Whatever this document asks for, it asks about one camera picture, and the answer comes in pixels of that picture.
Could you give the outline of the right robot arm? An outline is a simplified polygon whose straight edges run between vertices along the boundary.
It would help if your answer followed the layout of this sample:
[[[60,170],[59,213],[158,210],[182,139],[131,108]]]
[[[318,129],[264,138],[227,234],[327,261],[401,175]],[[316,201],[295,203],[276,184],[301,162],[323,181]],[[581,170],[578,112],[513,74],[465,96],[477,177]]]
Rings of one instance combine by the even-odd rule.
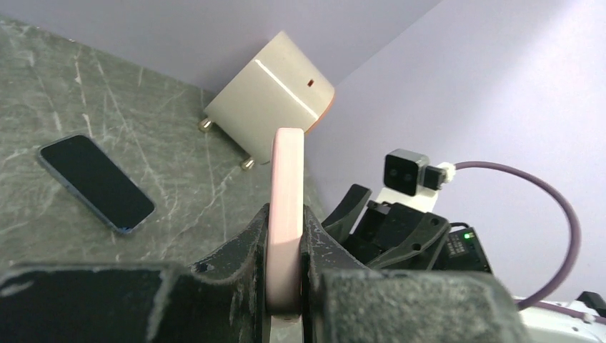
[[[492,271],[476,231],[432,213],[437,192],[411,197],[387,187],[376,199],[354,184],[324,220],[325,231],[371,269]],[[521,318],[533,342],[604,342],[605,302],[583,292],[571,302],[538,302]]]

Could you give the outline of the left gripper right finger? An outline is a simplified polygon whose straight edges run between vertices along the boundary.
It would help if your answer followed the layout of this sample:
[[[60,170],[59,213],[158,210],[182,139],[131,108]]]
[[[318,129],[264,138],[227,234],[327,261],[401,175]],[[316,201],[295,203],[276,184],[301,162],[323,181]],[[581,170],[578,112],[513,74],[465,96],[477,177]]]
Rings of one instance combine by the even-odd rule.
[[[373,270],[304,208],[304,342],[528,342],[506,288],[491,274]]]

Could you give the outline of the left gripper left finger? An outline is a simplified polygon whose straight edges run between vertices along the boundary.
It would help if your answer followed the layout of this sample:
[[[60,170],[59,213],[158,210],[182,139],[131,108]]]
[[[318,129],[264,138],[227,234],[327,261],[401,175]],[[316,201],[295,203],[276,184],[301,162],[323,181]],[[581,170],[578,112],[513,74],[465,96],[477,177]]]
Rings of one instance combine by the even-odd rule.
[[[24,263],[1,273],[3,342],[268,342],[269,208],[189,266]]]

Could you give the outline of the pink phone case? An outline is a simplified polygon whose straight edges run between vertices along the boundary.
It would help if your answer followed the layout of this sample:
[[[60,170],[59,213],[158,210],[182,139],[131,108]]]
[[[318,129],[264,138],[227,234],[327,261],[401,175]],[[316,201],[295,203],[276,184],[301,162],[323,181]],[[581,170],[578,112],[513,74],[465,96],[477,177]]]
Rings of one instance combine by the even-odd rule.
[[[304,132],[277,130],[272,147],[272,178],[266,255],[266,306],[278,322],[301,317],[300,243],[304,211]]]

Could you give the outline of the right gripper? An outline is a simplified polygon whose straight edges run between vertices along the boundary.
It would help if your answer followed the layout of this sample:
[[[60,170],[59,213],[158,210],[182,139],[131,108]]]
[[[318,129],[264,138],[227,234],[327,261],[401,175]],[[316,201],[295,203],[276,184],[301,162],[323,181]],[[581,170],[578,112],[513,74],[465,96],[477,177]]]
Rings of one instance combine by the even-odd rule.
[[[370,189],[353,184],[322,222],[324,230],[350,232],[371,194]],[[342,246],[370,269],[431,270],[450,229],[447,219],[431,212],[371,201]]]

